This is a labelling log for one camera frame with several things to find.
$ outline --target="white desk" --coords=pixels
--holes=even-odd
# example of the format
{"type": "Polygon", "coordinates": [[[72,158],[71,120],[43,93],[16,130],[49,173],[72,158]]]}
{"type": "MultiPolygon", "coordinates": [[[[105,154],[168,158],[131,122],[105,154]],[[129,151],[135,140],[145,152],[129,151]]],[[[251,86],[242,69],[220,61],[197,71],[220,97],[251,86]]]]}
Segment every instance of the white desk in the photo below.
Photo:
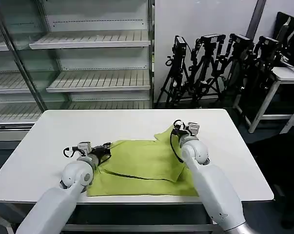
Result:
{"type": "MultiPolygon", "coordinates": [[[[58,186],[73,159],[62,151],[81,141],[93,146],[120,139],[154,139],[176,119],[200,124],[199,139],[210,160],[226,174],[242,201],[274,195],[225,110],[60,110],[46,111],[0,170],[0,202],[34,203],[58,186]]],[[[197,197],[168,195],[98,196],[82,194],[79,203],[199,203],[197,197]]]]}
{"type": "MultiPolygon", "coordinates": [[[[246,122],[250,126],[249,133],[253,133],[255,129],[257,128],[259,122],[263,119],[290,119],[290,121],[287,123],[287,130],[282,130],[282,133],[285,133],[289,130],[289,128],[292,126],[291,124],[294,123],[294,118],[292,117],[294,115],[265,115],[265,112],[272,101],[275,93],[277,92],[279,86],[281,84],[294,84],[294,68],[292,67],[275,67],[273,68],[273,73],[276,75],[276,80],[272,84],[268,94],[266,95],[261,107],[259,108],[255,118],[253,121],[250,121],[246,117],[246,122]]],[[[242,110],[240,109],[238,103],[240,100],[240,95],[237,96],[234,108],[237,108],[240,113],[242,113],[242,110]]]]}

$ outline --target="green cloth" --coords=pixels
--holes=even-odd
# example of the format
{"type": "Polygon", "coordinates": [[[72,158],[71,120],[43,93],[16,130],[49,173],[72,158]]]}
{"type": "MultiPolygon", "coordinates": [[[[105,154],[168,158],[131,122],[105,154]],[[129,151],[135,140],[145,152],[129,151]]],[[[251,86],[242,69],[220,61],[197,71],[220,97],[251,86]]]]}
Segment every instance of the green cloth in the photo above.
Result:
{"type": "MultiPolygon", "coordinates": [[[[111,158],[95,172],[88,196],[183,195],[197,196],[191,173],[170,145],[170,127],[156,140],[120,140],[111,144],[111,158]]],[[[178,155],[178,138],[173,137],[178,155]]]]}

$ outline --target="floor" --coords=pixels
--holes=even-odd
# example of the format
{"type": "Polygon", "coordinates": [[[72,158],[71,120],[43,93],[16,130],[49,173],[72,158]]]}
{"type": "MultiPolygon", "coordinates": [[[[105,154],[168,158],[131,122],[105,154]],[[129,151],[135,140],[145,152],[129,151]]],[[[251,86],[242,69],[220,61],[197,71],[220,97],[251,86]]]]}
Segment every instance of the floor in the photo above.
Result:
{"type": "MultiPolygon", "coordinates": [[[[277,135],[280,131],[280,126],[271,128],[271,129],[258,129],[254,134],[249,134],[247,128],[245,127],[244,123],[239,123],[240,120],[235,113],[235,111],[231,108],[227,109],[228,113],[232,117],[234,123],[236,124],[239,132],[241,133],[242,137],[244,138],[246,143],[252,143],[254,141],[258,141],[261,139],[269,138],[274,135],[277,135]]],[[[5,163],[8,159],[10,154],[16,148],[19,142],[9,142],[5,144],[6,149],[3,148],[3,143],[0,142],[0,167],[5,163]]],[[[248,224],[258,231],[260,234],[294,234],[294,228],[291,230],[285,230],[281,228],[279,221],[281,218],[281,211],[282,206],[277,204],[276,202],[264,202],[264,203],[248,203],[244,204],[244,213],[248,224]]],[[[157,211],[149,210],[148,212],[155,215],[157,211]]],[[[6,234],[7,231],[4,227],[0,226],[0,234],[6,234]]]]}

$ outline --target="black cable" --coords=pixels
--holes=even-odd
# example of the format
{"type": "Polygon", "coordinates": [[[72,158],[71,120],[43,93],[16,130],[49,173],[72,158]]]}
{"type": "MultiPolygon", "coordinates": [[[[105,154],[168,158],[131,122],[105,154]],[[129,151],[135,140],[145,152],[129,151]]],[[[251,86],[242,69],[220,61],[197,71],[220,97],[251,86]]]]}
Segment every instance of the black cable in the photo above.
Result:
{"type": "Polygon", "coordinates": [[[181,160],[181,159],[178,157],[178,155],[177,155],[177,153],[176,153],[176,151],[175,151],[175,149],[174,149],[174,147],[173,147],[173,143],[172,143],[172,140],[173,140],[173,138],[172,138],[172,136],[173,136],[173,131],[174,131],[174,130],[172,130],[171,135],[170,135],[170,144],[171,144],[171,148],[172,148],[172,150],[173,150],[175,156],[177,157],[178,161],[181,162],[181,163],[183,163],[183,160],[181,160]]]}
{"type": "Polygon", "coordinates": [[[281,61],[286,62],[286,63],[287,63],[286,66],[287,66],[287,67],[294,68],[294,66],[290,65],[290,64],[289,64],[289,61],[286,61],[283,57],[282,57],[281,61]]]}
{"type": "Polygon", "coordinates": [[[186,43],[186,45],[187,45],[187,47],[188,47],[188,49],[189,49],[189,51],[190,51],[190,54],[191,54],[191,48],[190,48],[190,46],[188,45],[188,43],[186,42],[185,38],[184,38],[184,41],[185,41],[185,43],[186,43]]]}
{"type": "Polygon", "coordinates": [[[100,161],[98,163],[98,166],[101,165],[101,164],[103,164],[104,162],[108,161],[110,158],[111,158],[111,155],[109,155],[104,161],[100,161]]]}
{"type": "Polygon", "coordinates": [[[66,151],[70,151],[70,148],[69,148],[69,147],[65,148],[65,149],[63,150],[63,155],[64,155],[65,157],[71,158],[71,157],[73,157],[73,155],[74,155],[74,153],[75,153],[76,151],[79,151],[79,152],[81,153],[82,156],[86,156],[85,153],[84,153],[84,151],[83,151],[83,150],[80,150],[78,147],[72,147],[72,150],[73,150],[73,152],[72,152],[71,156],[69,156],[69,155],[67,155],[65,152],[66,152],[66,151]]]}

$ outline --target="glass door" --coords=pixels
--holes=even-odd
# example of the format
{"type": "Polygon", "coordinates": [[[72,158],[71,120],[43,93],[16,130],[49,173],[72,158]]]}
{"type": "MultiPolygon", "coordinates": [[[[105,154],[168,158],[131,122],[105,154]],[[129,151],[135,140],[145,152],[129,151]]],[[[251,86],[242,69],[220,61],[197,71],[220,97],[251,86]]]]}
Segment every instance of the glass door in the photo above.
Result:
{"type": "Polygon", "coordinates": [[[24,95],[24,102],[36,102],[41,111],[47,109],[63,109],[68,104],[67,95],[50,94],[46,88],[59,75],[57,57],[53,51],[32,50],[30,44],[46,34],[44,21],[39,13],[38,5],[33,0],[1,0],[0,1],[1,34],[11,42],[8,49],[15,60],[15,67],[22,74],[25,85],[23,91],[14,83],[15,98],[24,95]]]}
{"type": "Polygon", "coordinates": [[[28,130],[42,111],[0,33],[0,131],[28,130]]]}

